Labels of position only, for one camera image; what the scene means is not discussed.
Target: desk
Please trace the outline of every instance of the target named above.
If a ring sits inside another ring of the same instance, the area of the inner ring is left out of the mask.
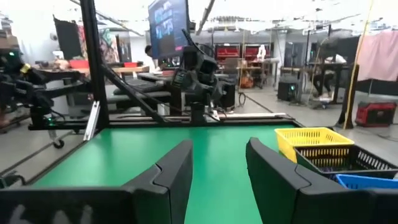
[[[145,66],[145,67],[132,67],[132,68],[112,68],[112,70],[116,73],[121,73],[121,72],[148,72],[149,71],[149,67]],[[51,69],[44,69],[43,71],[46,72],[56,72],[54,70]],[[80,73],[89,73],[90,69],[89,68],[71,68],[67,71],[78,71]]]
[[[200,128],[105,129],[44,174],[33,187],[120,186],[184,139],[194,143],[186,224],[261,224],[246,165],[246,143],[258,137],[277,151],[275,128],[293,123]]]

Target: red toolbox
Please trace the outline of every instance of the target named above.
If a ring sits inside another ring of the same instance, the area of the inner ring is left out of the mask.
[[[395,102],[363,102],[358,104],[355,123],[362,127],[388,127],[394,120]]]

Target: blue basket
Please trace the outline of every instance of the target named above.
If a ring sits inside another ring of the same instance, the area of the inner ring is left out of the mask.
[[[337,174],[336,179],[339,184],[347,189],[398,189],[398,179],[383,179],[374,177],[364,177],[358,175]]]

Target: black speaker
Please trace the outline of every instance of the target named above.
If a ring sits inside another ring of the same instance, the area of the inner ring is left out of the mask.
[[[297,82],[280,81],[278,83],[278,100],[292,101],[296,97]]]
[[[231,111],[235,108],[235,85],[225,85],[226,92],[220,99],[221,107],[225,111]]]

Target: caster wheel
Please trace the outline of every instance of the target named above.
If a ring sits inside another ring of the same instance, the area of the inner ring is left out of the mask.
[[[65,142],[63,140],[59,140],[59,143],[54,142],[53,146],[56,147],[57,149],[61,149],[65,145]]]

